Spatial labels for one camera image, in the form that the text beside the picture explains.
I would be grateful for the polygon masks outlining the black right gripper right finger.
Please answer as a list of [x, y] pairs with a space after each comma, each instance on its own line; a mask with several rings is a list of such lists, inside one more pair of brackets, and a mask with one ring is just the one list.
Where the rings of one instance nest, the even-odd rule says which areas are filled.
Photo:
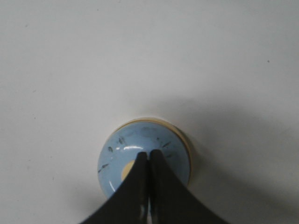
[[176, 177], [160, 150], [149, 156], [149, 199], [154, 224], [226, 224]]

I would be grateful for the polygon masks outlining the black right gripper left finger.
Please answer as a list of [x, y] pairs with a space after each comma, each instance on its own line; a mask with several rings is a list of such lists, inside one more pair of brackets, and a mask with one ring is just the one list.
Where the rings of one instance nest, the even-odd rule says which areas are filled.
[[145, 224], [148, 216], [149, 169], [147, 154], [136, 160], [119, 188], [84, 224]]

